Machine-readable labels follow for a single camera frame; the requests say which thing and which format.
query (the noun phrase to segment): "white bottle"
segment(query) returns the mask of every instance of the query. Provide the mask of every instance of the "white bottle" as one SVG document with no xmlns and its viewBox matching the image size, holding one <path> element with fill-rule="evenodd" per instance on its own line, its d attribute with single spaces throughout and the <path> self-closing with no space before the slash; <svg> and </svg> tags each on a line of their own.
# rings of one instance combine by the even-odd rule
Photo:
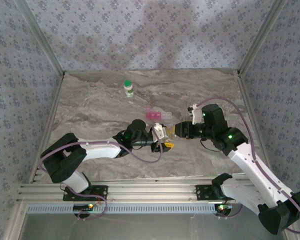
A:
<svg viewBox="0 0 300 240">
<path fill-rule="evenodd" d="M 124 92 L 128 98 L 131 98 L 134 95 L 133 85 L 130 80 L 124 82 Z"/>
</svg>

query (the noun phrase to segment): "wire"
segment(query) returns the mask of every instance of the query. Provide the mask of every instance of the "wire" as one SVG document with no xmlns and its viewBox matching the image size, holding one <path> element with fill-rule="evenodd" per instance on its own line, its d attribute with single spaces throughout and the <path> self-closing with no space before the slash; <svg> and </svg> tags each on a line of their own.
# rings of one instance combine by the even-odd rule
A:
<svg viewBox="0 0 300 240">
<path fill-rule="evenodd" d="M 162 147 L 162 143 L 157 135 L 157 133 L 152 130 L 152 133 L 154 134 L 155 138 L 157 139 L 158 141 L 158 144 L 159 144 L 159 147 L 160 147 L 160 155 L 158 157 L 157 160 L 155 161 L 148 161 L 148 160 L 144 160 L 140 157 L 138 157 L 137 155 L 135 155 L 133 152 L 131 152 L 128 148 L 126 148 L 125 146 L 121 145 L 120 143 L 117 143 L 117 142 L 114 142 L 114 141 L 77 141 L 77 142 L 72 142 L 72 143 L 68 143 L 64 146 L 61 146 L 61 147 L 58 147 L 57 149 L 47 153 L 46 155 L 44 155 L 38 162 L 38 167 L 40 168 L 40 170 L 42 170 L 43 172 L 47 173 L 47 170 L 44 169 L 44 167 L 42 166 L 43 165 L 43 161 L 46 160 L 48 157 L 52 156 L 53 154 L 61 151 L 61 150 L 64 150 L 66 148 L 69 148 L 69 147 L 72 147 L 72 146 L 75 146 L 75 145 L 103 145 L 103 144 L 107 144 L 107 145 L 114 145 L 114 146 L 118 146 L 120 148 L 123 148 L 124 150 L 126 150 L 129 154 L 131 154 L 134 158 L 144 162 L 144 163 L 149 163 L 149 164 L 154 164 L 154 163 L 157 163 L 161 157 L 162 157 L 162 154 L 164 152 L 163 150 L 163 147 Z"/>
<path fill-rule="evenodd" d="M 132 149 L 133 150 L 140 150 L 140 149 L 142 149 L 144 146 L 141 146 L 141 147 L 139 147 L 139 148 L 134 148 L 134 147 L 132 147 Z"/>
<path fill-rule="evenodd" d="M 60 183 L 59 188 L 61 191 L 65 192 L 66 188 L 62 189 L 61 186 L 62 186 L 62 183 Z"/>
<path fill-rule="evenodd" d="M 252 136 L 252 132 L 248 126 L 248 123 L 244 117 L 244 115 L 242 114 L 241 110 L 238 108 L 238 106 L 232 102 L 231 100 L 223 97 L 223 96 L 212 96 L 212 97 L 209 97 L 203 101 L 201 101 L 200 103 L 198 103 L 196 106 L 199 107 L 200 105 L 210 101 L 210 100 L 224 100 L 224 101 L 227 101 L 228 103 L 230 103 L 238 112 L 238 114 L 240 115 L 245 127 L 246 127 L 246 130 L 248 131 L 248 134 L 249 134 L 249 138 L 250 138 L 250 141 L 251 141 L 251 153 L 252 153 L 252 157 L 253 157 L 253 160 L 256 164 L 256 166 L 258 167 L 258 169 L 260 170 L 260 172 L 262 172 L 262 174 L 269 180 L 269 182 L 271 182 L 275 188 L 281 192 L 287 199 L 289 199 L 289 201 L 296 207 L 296 209 L 300 212 L 300 206 L 296 203 L 295 200 L 293 200 L 292 197 L 290 197 L 284 190 L 281 189 L 281 187 L 275 182 L 272 180 L 272 178 L 265 172 L 265 170 L 261 167 L 260 163 L 258 162 L 257 160 L 257 157 L 256 157 L 256 149 L 255 149 L 255 142 L 254 142 L 254 139 L 253 139 L 253 136 Z M 300 234 L 300 231 L 295 231 L 293 229 L 290 229 L 290 228 L 286 228 L 289 232 L 292 232 L 294 234 Z"/>
<path fill-rule="evenodd" d="M 101 199 L 104 201 L 105 203 L 105 206 L 104 206 L 104 209 L 103 211 L 100 213 L 100 214 L 97 214 L 97 215 L 91 215 L 90 212 L 88 211 L 81 211 L 78 213 L 78 216 L 77 216 L 77 219 L 80 220 L 82 219 L 83 221 L 86 221 L 86 220 L 93 220 L 93 219 L 98 219 L 100 217 L 102 217 L 103 215 L 105 215 L 107 209 L 108 209 L 108 202 L 107 200 L 103 197 L 103 196 L 100 196 L 100 195 L 96 195 L 96 194 L 81 194 L 81 193 L 78 193 L 78 192 L 75 192 L 75 190 L 73 190 L 71 187 L 68 186 L 68 189 L 74 194 L 74 195 L 77 195 L 79 197 L 87 197 L 87 198 L 96 198 L 96 199 Z M 81 214 L 88 214 L 90 215 L 89 217 L 87 218 L 80 218 L 80 215 Z"/>
<path fill-rule="evenodd" d="M 123 149 L 126 150 L 128 153 L 130 153 L 133 157 L 135 157 L 136 159 L 138 159 L 138 160 L 140 160 L 140 161 L 142 161 L 142 162 L 144 162 L 144 163 L 154 164 L 154 163 L 157 163 L 157 162 L 161 159 L 162 154 L 163 154 L 163 147 L 162 147 L 162 145 L 161 145 L 161 141 L 160 141 L 160 139 L 159 139 L 157 133 L 156 133 L 154 130 L 152 130 L 152 132 L 153 132 L 155 138 L 157 139 L 158 144 L 159 144 L 159 147 L 160 147 L 160 155 L 159 155 L 158 159 L 155 160 L 155 161 L 147 161 L 147 160 L 144 160 L 144 159 L 138 157 L 137 155 L 135 155 L 134 153 L 132 153 L 132 152 L 131 152 L 128 148 L 126 148 L 125 146 L 123 146 L 123 145 L 121 145 L 121 144 L 119 144 L 119 143 L 117 143 L 117 142 L 114 142 L 114 141 L 90 141 L 90 142 L 89 142 L 89 141 L 88 141 L 88 142 L 78 141 L 78 142 L 73 142 L 73 143 L 66 144 L 66 145 L 64 145 L 64 146 L 61 146 L 61 147 L 59 147 L 59 148 L 57 148 L 57 149 L 55 149 L 55 150 L 53 150 L 53 151 L 47 153 L 46 155 L 44 155 L 44 156 L 39 160 L 38 167 L 39 167 L 42 171 L 44 171 L 45 173 L 47 173 L 47 170 L 44 169 L 43 166 L 42 166 L 42 165 L 43 165 L 43 161 L 44 161 L 45 159 L 47 159 L 47 158 L 50 157 L 51 155 L 53 155 L 53 154 L 55 154 L 55 153 L 57 153 L 57 152 L 59 152 L 59 151 L 61 151 L 61 150 L 64 150 L 64 149 L 66 149 L 66 148 L 68 148 L 68 147 L 75 146 L 75 145 L 81 145 L 81 144 L 84 144 L 84 145 L 86 145 L 86 144 L 89 144 L 89 145 L 102 145 L 102 144 L 107 144 L 107 145 L 111 144 L 111 145 L 115 145 L 115 146 L 118 146 L 118 147 L 123 148 Z M 106 213 L 106 211 L 107 211 L 107 209 L 108 209 L 108 202 L 107 202 L 107 200 L 106 200 L 104 197 L 102 197 L 102 196 L 100 196 L 100 195 L 95 195 L 95 194 L 81 194 L 81 193 L 75 192 L 75 191 L 74 191 L 71 187 L 69 187 L 69 186 L 68 186 L 68 188 L 69 188 L 69 190 L 70 190 L 73 194 L 75 194 L 75 195 L 77 195 L 77 196 L 79 196 L 79 197 L 91 197 L 91 198 L 97 198 L 97 199 L 99 198 L 99 199 L 102 199 L 102 200 L 104 201 L 104 203 L 105 203 L 105 207 L 104 207 L 103 211 L 102 211 L 100 214 L 98 214 L 98 215 L 96 215 L 96 216 L 90 216 L 90 217 L 87 217 L 87 218 L 83 218 L 83 221 L 85 221 L 85 220 L 93 220 L 93 219 L 100 218 L 101 216 L 103 216 L 103 215 Z M 78 214 L 78 216 L 77 216 L 77 217 L 78 217 L 78 220 L 81 219 L 81 218 L 80 218 L 80 215 L 81 215 L 81 214 L 88 214 L 88 215 L 90 215 L 89 212 L 84 212 L 84 211 L 83 211 L 83 212 L 80 212 L 80 213 Z"/>
<path fill-rule="evenodd" d="M 205 148 L 205 149 L 207 149 L 207 150 L 209 150 L 209 151 L 212 151 L 212 152 L 215 152 L 215 153 L 218 153 L 218 152 L 220 152 L 221 150 L 213 150 L 213 149 L 209 149 L 209 148 L 207 148 L 204 144 L 203 144 L 203 142 L 202 142 L 202 140 L 200 139 L 200 143 L 201 143 L 201 145 Z"/>
</svg>

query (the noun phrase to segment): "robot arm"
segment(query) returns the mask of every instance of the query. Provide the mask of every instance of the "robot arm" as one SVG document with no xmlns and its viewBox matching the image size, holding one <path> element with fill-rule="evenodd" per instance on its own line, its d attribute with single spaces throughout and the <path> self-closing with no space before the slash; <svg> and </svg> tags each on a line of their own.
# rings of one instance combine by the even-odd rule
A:
<svg viewBox="0 0 300 240">
<path fill-rule="evenodd" d="M 257 214 L 263 226 L 273 234 L 278 234 L 300 219 L 300 212 L 288 198 L 292 198 L 300 207 L 300 192 L 293 193 L 258 155 L 253 158 L 248 139 L 239 129 L 228 127 L 223 111 L 217 104 L 209 104 L 202 109 L 196 107 L 194 104 L 188 108 L 193 118 L 192 122 L 177 124 L 175 134 L 187 139 L 211 140 L 217 149 L 243 170 L 257 189 L 252 191 L 232 179 L 231 175 L 224 173 L 212 181 L 216 195 L 242 203 Z M 199 123 L 202 116 L 204 123 Z"/>
<path fill-rule="evenodd" d="M 106 140 L 79 139 L 73 133 L 67 133 L 44 151 L 41 158 L 60 147 L 75 144 L 65 148 L 65 152 L 57 151 L 50 155 L 43 161 L 43 165 L 53 183 L 64 183 L 76 193 L 84 191 L 89 194 L 91 183 L 83 173 L 77 171 L 82 162 L 96 158 L 120 158 L 129 154 L 127 149 L 131 152 L 133 146 L 150 146 L 152 152 L 160 152 L 158 139 L 153 132 L 160 141 L 168 138 L 163 125 L 156 123 L 152 130 L 146 132 L 146 123 L 140 119 L 132 121 L 126 130 Z M 163 152 L 172 148 L 165 143 L 161 143 L 161 147 Z"/>
</svg>

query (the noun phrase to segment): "gray marble surface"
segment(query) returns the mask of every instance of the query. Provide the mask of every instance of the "gray marble surface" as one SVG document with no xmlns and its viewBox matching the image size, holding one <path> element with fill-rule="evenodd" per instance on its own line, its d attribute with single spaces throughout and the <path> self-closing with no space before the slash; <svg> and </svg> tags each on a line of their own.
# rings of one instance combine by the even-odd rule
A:
<svg viewBox="0 0 300 240">
<path fill-rule="evenodd" d="M 132 98 L 125 95 L 125 80 L 133 83 Z M 158 111 L 172 112 L 172 119 L 162 122 L 168 127 L 182 121 L 191 121 L 187 107 L 215 95 L 234 101 L 249 120 L 239 85 L 233 71 L 227 68 L 66 74 L 49 143 L 52 144 L 68 132 L 83 139 L 110 138 L 125 130 L 132 120 L 146 120 L 145 112 L 149 105 Z M 222 100 L 211 103 L 218 103 L 223 109 L 229 126 L 239 128 L 248 136 L 240 116 L 231 105 Z M 153 124 L 150 121 L 146 123 L 149 126 Z M 78 170 L 84 172 L 91 181 L 242 172 L 221 152 L 204 149 L 199 139 L 176 137 L 172 142 L 174 148 L 164 153 L 155 164 L 143 163 L 128 155 L 115 159 L 92 159 L 83 162 Z M 210 141 L 206 141 L 205 145 L 213 148 Z M 134 152 L 149 161 L 158 157 L 158 153 L 151 153 L 150 147 Z M 41 181 L 49 182 L 48 176 L 43 176 Z"/>
</svg>

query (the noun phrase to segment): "patterned wallpaper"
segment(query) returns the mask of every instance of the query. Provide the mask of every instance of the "patterned wallpaper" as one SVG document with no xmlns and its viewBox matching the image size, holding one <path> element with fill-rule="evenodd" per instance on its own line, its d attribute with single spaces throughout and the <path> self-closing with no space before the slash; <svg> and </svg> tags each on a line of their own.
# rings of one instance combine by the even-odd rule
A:
<svg viewBox="0 0 300 240">
<path fill-rule="evenodd" d="M 63 70 L 237 69 L 273 0 L 27 0 Z"/>
<path fill-rule="evenodd" d="M 300 191 L 300 0 L 284 7 L 245 81 L 274 172 Z"/>
<path fill-rule="evenodd" d="M 0 239 L 29 180 L 57 74 L 13 1 L 0 0 Z"/>
</svg>

